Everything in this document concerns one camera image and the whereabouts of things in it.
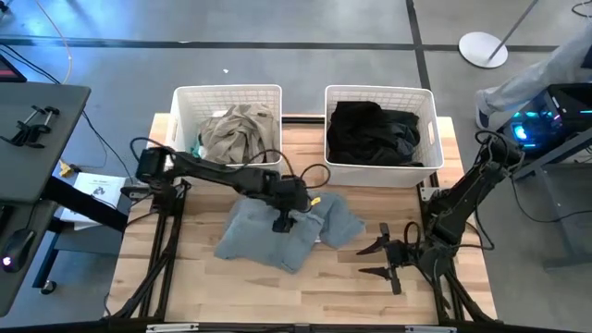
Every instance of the wooden table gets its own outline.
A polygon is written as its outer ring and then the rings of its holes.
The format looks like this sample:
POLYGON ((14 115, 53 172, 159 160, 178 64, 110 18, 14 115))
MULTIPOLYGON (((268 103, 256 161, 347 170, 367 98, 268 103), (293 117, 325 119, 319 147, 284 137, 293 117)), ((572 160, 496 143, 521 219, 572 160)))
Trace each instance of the wooden table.
MULTIPOLYGON (((151 138, 164 141, 167 120, 167 114, 154 117, 151 138)), ((446 160, 438 177, 440 186, 449 187, 463 175, 463 166, 451 119, 440 117, 438 125, 446 160)), ((322 126, 284 125, 283 133, 283 151, 296 174, 313 163, 322 163, 322 126)), ((323 177, 319 168, 311 170, 306 181, 316 184, 323 177)), ((355 255, 376 239, 380 222, 388 222, 392 239, 402 239, 407 222, 421 221, 416 188, 326 186, 323 191, 347 198, 351 210, 366 223, 365 232, 337 251, 315 245, 302 270, 291 275, 245 259, 215 258, 214 248, 238 195, 230 188, 191 182, 197 186, 185 204, 167 321, 436 324, 433 291, 414 267, 398 270, 403 293, 395 296, 384 279, 358 272, 358 268, 384 265, 385 254, 355 255)), ((144 214, 149 205, 137 204, 129 218, 144 214)), ((108 299, 112 312, 123 305, 146 274, 156 220, 157 216, 146 217, 126 230, 108 299)), ((478 243, 478 237, 467 229, 463 243, 478 243)), ((462 248, 455 262, 459 280, 484 312, 495 317, 481 251, 462 248)))

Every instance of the beige cloth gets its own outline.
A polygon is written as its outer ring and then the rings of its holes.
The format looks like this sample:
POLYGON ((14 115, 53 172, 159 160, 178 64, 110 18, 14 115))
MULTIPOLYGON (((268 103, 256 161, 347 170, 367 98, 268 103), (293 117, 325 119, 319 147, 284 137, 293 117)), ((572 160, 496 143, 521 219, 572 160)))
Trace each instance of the beige cloth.
MULTIPOLYGON (((223 117, 200 124, 203 159, 220 164, 242 164, 265 149, 279 150, 279 126, 267 105, 233 105, 223 117)), ((278 154, 265 153, 251 163, 277 162, 278 154)))

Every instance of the gray floor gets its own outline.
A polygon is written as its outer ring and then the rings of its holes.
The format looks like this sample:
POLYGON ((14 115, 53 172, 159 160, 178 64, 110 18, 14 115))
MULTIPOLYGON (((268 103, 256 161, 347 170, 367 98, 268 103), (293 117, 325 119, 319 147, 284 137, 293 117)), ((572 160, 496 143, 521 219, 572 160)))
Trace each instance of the gray floor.
MULTIPOLYGON (((469 31, 503 35, 530 0, 415 0, 423 43, 456 44, 469 31)), ((411 43, 404 0, 177 0, 124 2, 43 1, 67 37, 142 41, 411 43)), ((556 45, 585 24, 570 12, 574 1, 541 0, 509 44, 556 45)), ((0 21, 0 38, 56 36, 31 1, 15 0, 13 15, 0 21)), ((62 79, 63 48, 16 47, 38 66, 62 79)), ((73 84, 92 88, 87 112, 95 127, 133 169, 128 142, 148 133, 155 112, 167 112, 175 88, 183 85, 275 83, 283 88, 285 113, 323 112, 328 84, 420 87, 413 51, 254 50, 254 49, 72 49, 73 84)), ((454 120, 463 164, 476 153, 473 96, 496 85, 544 53, 510 53, 501 68, 483 70, 456 52, 426 52, 425 61, 437 111, 454 120)), ((43 80, 20 64, 31 80, 43 80)), ((76 128, 64 157, 72 163, 100 165, 102 151, 84 123, 76 128)), ((124 175, 109 155, 105 174, 124 175)), ((557 226, 528 220, 517 208, 509 183, 502 183, 481 205, 483 223, 497 245, 486 253, 487 270, 499 318, 510 324, 590 331, 592 267, 547 273, 545 259, 563 255, 557 226)), ((519 187, 523 205, 550 217, 549 202, 536 184, 519 187)), ((31 323, 92 320, 102 315, 115 258, 61 253, 51 279, 59 289, 41 296, 23 284, 11 313, 0 327, 31 323)))

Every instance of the white laundry basket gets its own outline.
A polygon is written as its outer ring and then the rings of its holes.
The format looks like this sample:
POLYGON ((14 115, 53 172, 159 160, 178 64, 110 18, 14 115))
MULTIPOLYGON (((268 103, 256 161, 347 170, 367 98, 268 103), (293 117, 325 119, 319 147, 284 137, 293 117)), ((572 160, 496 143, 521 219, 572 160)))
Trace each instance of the white laundry basket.
POLYGON ((408 188, 417 185, 444 165, 434 95, 426 89, 331 85, 325 89, 325 162, 331 185, 408 188), (356 166, 328 161, 327 129, 339 101, 370 101, 383 109, 413 112, 419 116, 420 142, 415 147, 416 166, 356 166))
MULTIPOLYGON (((251 103, 264 103, 273 112, 278 125, 275 131, 276 142, 279 142, 277 149, 281 151, 281 87, 275 84, 178 87, 173 93, 165 144, 178 152, 189 152, 201 122, 223 116, 232 105, 251 103)), ((281 156, 276 162, 253 166, 281 172, 281 156)))

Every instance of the white pants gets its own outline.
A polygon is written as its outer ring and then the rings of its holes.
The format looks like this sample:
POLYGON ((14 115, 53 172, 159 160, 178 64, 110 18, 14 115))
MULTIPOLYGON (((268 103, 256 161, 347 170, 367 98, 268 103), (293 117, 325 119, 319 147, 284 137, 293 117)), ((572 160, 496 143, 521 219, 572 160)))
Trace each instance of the white pants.
POLYGON ((558 47, 544 61, 527 68, 499 87, 476 93, 476 104, 481 112, 516 110, 530 102, 550 84, 581 83, 592 80, 592 69, 582 68, 584 58, 592 47, 592 23, 572 39, 558 47))

